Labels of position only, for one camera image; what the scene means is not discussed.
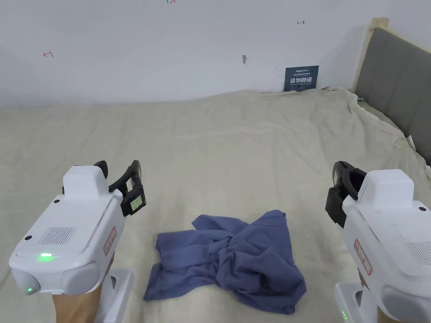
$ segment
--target gray headboard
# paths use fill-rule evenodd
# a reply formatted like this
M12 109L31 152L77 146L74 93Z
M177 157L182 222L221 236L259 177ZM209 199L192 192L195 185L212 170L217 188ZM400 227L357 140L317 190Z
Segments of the gray headboard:
M431 53L376 28L356 94L389 117L431 162Z

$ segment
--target white mount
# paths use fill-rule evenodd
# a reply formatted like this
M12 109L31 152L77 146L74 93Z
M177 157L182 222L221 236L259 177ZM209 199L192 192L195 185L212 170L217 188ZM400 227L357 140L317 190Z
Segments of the white mount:
M431 211L413 191L400 170L372 171L358 200L344 200L344 241L369 288L336 285L345 322L376 323L377 307L392 319L430 322Z
M19 288L79 295L95 290L105 278L125 225L122 193L109 192L97 166L74 166L58 195L12 253L9 266ZM96 322L119 323L134 276L112 269L102 287Z

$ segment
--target warning label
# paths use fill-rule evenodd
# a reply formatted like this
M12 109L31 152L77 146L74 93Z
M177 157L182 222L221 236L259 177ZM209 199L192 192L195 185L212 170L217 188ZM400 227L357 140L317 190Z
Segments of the warning label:
M373 272L373 266L370 264L367 255L365 254L358 240L355 241L355 250L359 256L359 259L364 265L365 271L367 272L368 276L371 275L371 273Z
M103 251L105 252L105 256L108 255L109 250L111 249L112 244L114 243L115 237L117 236L117 230L115 227L112 228L111 234L108 237L108 240L103 247Z

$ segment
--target white plastic casing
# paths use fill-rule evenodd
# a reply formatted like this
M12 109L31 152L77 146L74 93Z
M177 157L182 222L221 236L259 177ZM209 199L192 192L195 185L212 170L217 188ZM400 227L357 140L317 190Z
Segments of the white plastic casing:
M19 242L9 266L28 295L96 289L123 232L120 191L109 193L102 170L74 166L58 195Z
M348 196L343 202L347 248L377 305L400 320L392 315L397 302L406 306L401 315L415 317L409 311L418 306L420 317L431 317L431 211L413 200L413 191L400 170L372 171L358 201Z

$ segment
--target sticker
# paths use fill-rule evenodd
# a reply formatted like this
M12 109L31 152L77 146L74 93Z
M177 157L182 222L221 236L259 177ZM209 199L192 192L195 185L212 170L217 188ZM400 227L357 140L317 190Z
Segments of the sticker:
M365 271L367 272L368 276L371 275L371 273L373 272L373 266L370 264L370 261L368 260L367 255L365 254L358 240L355 241L355 250L359 256L359 259L364 265Z
M130 203L130 206L132 207L132 211L136 210L138 207L142 205L142 198L139 195L132 203Z
M301 92L315 89L318 74L318 66L289 67L284 77L284 91Z
M108 239L107 239L107 241L103 247L103 251L105 252L105 256L108 255L108 252L111 249L111 246L114 243L116 236L117 236L117 229L115 227L113 227L111 234L109 235L109 237L108 237Z

